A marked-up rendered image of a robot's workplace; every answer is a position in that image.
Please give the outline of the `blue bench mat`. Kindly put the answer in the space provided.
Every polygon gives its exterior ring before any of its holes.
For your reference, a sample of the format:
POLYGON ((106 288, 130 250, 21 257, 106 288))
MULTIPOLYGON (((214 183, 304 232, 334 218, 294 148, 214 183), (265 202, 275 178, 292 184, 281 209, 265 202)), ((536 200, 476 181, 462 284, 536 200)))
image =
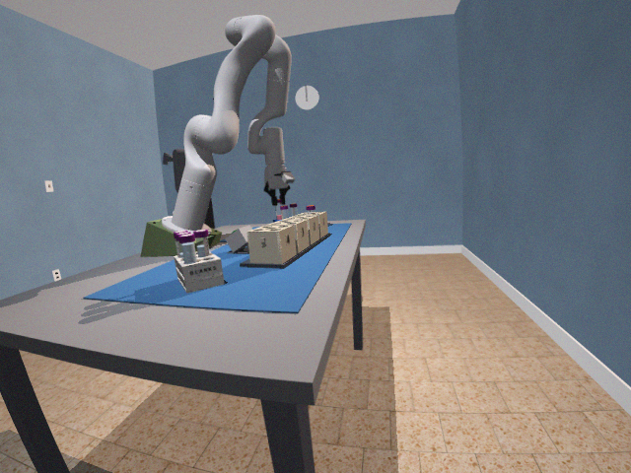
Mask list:
POLYGON ((327 224, 330 236, 284 269, 240 267, 249 254, 210 251, 221 258, 224 285, 187 293, 177 279, 175 260, 83 299, 179 307, 299 313, 352 223, 327 224))

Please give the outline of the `beige sloped box with green button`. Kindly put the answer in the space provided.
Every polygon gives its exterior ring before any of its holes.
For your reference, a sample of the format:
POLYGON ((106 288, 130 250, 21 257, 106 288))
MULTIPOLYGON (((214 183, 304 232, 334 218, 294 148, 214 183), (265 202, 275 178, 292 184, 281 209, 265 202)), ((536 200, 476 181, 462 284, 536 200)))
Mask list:
POLYGON ((229 235, 227 238, 225 238, 225 241, 231 249, 231 251, 227 253, 249 254, 246 232, 251 230, 252 228, 250 225, 239 228, 236 231, 233 231, 232 234, 229 235))

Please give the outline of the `beige block with holes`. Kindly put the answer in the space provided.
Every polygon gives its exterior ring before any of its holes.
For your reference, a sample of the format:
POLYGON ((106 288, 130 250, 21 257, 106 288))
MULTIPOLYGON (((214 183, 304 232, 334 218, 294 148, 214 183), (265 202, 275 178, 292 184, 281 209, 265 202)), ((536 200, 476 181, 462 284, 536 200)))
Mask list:
POLYGON ((250 263, 283 264, 297 255, 294 225, 263 226, 246 234, 250 263))
POLYGON ((308 220, 309 243, 312 245, 319 240, 318 215, 315 216, 293 216, 286 220, 308 220), (294 218, 295 217, 295 218, 294 218))
POLYGON ((308 230, 308 220, 287 220, 287 221, 278 221, 266 226, 290 226, 294 225, 295 230, 295 242, 296 242, 296 252, 300 253, 304 249, 310 246, 309 243, 309 230, 308 230), (288 221, 288 222, 287 222, 288 221))
POLYGON ((314 216, 318 214, 319 238, 328 234, 327 212, 315 212, 314 214, 302 213, 296 216, 314 216))

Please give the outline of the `white tube rack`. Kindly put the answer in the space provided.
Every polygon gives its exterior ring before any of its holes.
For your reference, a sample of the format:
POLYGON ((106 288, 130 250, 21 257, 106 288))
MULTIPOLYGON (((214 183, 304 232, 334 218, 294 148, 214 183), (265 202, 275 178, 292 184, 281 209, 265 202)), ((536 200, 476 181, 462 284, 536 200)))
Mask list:
POLYGON ((184 264, 180 258, 174 256, 177 279, 187 293, 225 284, 221 258, 211 252, 207 257, 198 257, 196 252, 196 257, 196 263, 184 264))

